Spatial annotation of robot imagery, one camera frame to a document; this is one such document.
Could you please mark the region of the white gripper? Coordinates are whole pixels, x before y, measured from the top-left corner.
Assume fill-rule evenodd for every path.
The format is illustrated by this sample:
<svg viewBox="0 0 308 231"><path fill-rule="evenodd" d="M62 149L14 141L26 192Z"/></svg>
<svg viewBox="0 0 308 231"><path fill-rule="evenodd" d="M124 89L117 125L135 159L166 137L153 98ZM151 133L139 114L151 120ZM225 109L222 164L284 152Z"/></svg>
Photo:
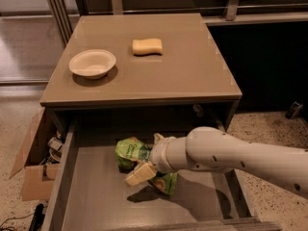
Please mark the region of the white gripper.
<svg viewBox="0 0 308 231"><path fill-rule="evenodd" d="M159 133L154 134L154 145L150 152L150 162L139 163L131 171L125 183L136 186L156 176L156 169L161 173L175 172L187 168L186 138L164 138Z"/></svg>

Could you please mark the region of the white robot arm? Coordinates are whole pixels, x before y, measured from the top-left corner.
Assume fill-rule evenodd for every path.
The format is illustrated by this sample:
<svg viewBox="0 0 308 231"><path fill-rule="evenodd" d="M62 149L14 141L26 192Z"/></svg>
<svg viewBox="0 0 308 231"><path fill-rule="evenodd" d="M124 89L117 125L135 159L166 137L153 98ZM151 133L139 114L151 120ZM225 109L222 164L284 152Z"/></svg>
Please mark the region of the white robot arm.
<svg viewBox="0 0 308 231"><path fill-rule="evenodd" d="M125 183L135 186L156 173L181 169L242 170L286 191L308 196L308 152L302 148L249 142L212 127L198 127L182 138L159 138L147 163L138 163Z"/></svg>

